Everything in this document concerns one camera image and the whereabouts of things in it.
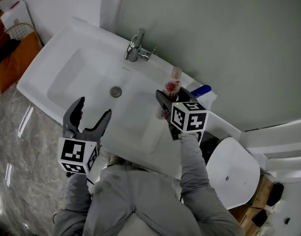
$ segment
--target person's left arm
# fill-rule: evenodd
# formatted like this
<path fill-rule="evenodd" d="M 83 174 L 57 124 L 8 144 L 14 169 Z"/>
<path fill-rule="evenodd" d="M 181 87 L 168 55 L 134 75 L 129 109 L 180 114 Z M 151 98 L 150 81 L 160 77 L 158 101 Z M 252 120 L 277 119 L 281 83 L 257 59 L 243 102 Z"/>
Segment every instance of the person's left arm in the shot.
<path fill-rule="evenodd" d="M 86 175 L 72 175 L 65 188 L 64 209 L 57 214 L 54 236 L 81 236 L 90 204 Z"/>

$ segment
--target gray sleeve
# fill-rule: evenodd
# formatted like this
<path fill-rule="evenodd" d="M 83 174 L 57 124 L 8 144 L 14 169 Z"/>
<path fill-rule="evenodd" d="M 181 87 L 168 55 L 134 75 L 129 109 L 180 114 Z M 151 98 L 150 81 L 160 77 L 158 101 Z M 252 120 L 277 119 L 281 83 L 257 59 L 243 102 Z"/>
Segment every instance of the gray sleeve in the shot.
<path fill-rule="evenodd" d="M 91 204 L 86 175 L 74 174 L 68 179 L 64 201 L 64 209 L 57 214 L 54 236 L 82 235 Z"/>
<path fill-rule="evenodd" d="M 197 134 L 180 134 L 183 203 L 192 211 L 202 235 L 244 235 L 210 185 Z"/>

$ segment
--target faucet handle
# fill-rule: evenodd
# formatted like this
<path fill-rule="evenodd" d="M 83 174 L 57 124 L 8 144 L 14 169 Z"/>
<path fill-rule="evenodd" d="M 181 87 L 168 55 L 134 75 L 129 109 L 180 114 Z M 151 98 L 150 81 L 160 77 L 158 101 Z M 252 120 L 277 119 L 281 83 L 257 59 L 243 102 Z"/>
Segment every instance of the faucet handle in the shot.
<path fill-rule="evenodd" d="M 151 52 L 140 49 L 140 51 L 138 52 L 137 55 L 140 56 L 141 58 L 149 60 L 155 50 L 156 50 L 156 46 L 153 48 L 153 50 Z"/>

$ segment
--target tile floor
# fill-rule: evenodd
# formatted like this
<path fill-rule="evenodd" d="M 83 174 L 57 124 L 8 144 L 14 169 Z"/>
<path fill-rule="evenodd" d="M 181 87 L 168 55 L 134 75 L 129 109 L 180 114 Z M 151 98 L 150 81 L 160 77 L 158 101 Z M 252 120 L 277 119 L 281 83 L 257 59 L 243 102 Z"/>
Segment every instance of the tile floor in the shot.
<path fill-rule="evenodd" d="M 0 93 L 0 224 L 16 236 L 53 234 L 53 215 L 63 207 L 67 180 L 57 162 L 61 135 L 62 128 L 16 85 Z M 103 169 L 109 157 L 106 151 L 100 153 L 95 163 Z M 180 196 L 179 181 L 163 177 Z"/>

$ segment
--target clear plastic bottle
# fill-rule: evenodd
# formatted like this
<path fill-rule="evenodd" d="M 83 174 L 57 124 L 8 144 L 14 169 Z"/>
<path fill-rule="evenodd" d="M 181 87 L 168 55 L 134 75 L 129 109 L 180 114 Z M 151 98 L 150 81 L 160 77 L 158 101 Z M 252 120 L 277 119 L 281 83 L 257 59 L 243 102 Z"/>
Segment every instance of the clear plastic bottle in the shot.
<path fill-rule="evenodd" d="M 181 87 L 181 74 L 182 69 L 180 67 L 174 67 L 172 69 L 170 77 L 167 79 L 165 83 L 165 87 L 162 92 L 167 95 L 172 100 L 176 100 L 180 87 Z M 156 111 L 156 117 L 158 119 L 164 119 L 168 115 L 167 111 L 163 110 L 161 106 L 158 107 Z"/>

